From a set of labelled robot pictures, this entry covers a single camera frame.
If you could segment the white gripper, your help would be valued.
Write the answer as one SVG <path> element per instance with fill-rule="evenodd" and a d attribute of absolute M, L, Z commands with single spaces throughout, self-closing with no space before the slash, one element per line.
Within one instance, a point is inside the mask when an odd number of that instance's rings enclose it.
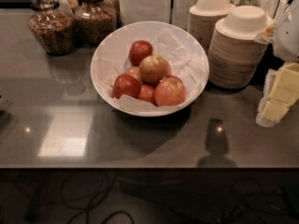
<path fill-rule="evenodd" d="M 275 126 L 299 99 L 299 0 L 292 0 L 276 21 L 258 33 L 254 41 L 271 44 L 276 57 L 285 62 L 277 71 L 269 69 L 263 85 L 263 98 L 257 109 L 256 123 Z"/>

